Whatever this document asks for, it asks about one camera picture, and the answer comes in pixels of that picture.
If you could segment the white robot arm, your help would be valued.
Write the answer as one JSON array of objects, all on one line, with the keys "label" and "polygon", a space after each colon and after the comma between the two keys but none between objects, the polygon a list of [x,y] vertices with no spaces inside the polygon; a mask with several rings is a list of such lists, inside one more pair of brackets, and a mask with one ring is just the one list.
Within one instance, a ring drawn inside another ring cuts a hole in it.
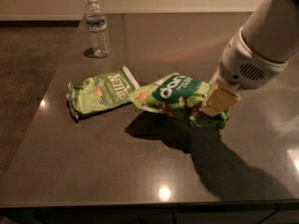
[{"label": "white robot arm", "polygon": [[280,74],[299,50],[299,0],[263,0],[226,45],[200,111],[214,117]]}]

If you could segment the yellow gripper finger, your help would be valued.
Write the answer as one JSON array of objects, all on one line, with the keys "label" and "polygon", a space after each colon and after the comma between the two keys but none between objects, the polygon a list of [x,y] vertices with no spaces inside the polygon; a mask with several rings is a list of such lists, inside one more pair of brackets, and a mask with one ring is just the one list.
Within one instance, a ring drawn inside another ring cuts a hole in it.
[{"label": "yellow gripper finger", "polygon": [[241,100],[238,84],[230,83],[220,75],[214,75],[209,84],[207,98],[200,107],[202,113],[215,117]]}]

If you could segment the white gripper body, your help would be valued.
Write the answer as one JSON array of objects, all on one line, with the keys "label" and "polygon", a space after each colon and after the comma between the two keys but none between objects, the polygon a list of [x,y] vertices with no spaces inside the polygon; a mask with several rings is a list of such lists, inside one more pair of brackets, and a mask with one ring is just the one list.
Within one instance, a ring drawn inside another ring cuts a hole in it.
[{"label": "white gripper body", "polygon": [[220,75],[243,90],[254,90],[271,81],[288,64],[271,62],[256,54],[245,42],[242,29],[239,29],[220,57]]}]

